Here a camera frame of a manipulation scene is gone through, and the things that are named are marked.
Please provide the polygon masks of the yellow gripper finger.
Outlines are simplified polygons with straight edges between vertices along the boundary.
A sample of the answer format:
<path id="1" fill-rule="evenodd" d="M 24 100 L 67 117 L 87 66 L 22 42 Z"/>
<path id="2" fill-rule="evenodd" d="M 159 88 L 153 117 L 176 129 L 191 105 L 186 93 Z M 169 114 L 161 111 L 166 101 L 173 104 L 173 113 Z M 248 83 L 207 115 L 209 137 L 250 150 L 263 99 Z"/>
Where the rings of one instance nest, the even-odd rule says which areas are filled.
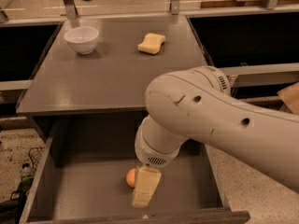
<path id="1" fill-rule="evenodd" d="M 148 166 L 138 166 L 135 172 L 135 188 L 133 191 L 132 206 L 145 208 L 158 187 L 161 179 L 159 169 Z"/>

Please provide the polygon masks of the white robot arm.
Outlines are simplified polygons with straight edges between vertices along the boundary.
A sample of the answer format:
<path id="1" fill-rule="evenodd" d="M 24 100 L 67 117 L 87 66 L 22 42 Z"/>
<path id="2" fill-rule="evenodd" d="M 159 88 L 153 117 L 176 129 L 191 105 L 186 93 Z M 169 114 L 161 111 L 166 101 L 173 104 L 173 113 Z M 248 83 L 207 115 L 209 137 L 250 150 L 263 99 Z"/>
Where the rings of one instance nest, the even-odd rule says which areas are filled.
<path id="1" fill-rule="evenodd" d="M 156 77 L 146 89 L 145 105 L 148 115 L 137 130 L 135 154 L 156 174 L 137 172 L 134 207 L 149 204 L 159 170 L 189 139 L 299 189 L 299 116 L 233 98 L 220 69 L 202 66 Z"/>

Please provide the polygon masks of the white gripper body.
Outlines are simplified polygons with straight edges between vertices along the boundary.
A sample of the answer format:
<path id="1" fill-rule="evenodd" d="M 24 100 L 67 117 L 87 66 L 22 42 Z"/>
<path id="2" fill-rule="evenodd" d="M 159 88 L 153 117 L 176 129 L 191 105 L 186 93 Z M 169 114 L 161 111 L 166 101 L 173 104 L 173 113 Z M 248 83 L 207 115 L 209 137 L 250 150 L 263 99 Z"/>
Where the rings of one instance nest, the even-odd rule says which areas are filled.
<path id="1" fill-rule="evenodd" d="M 135 137 L 135 154 L 144 164 L 153 168 L 164 168 L 178 154 L 181 141 L 165 132 L 154 133 L 147 137 L 144 129 L 139 127 Z"/>

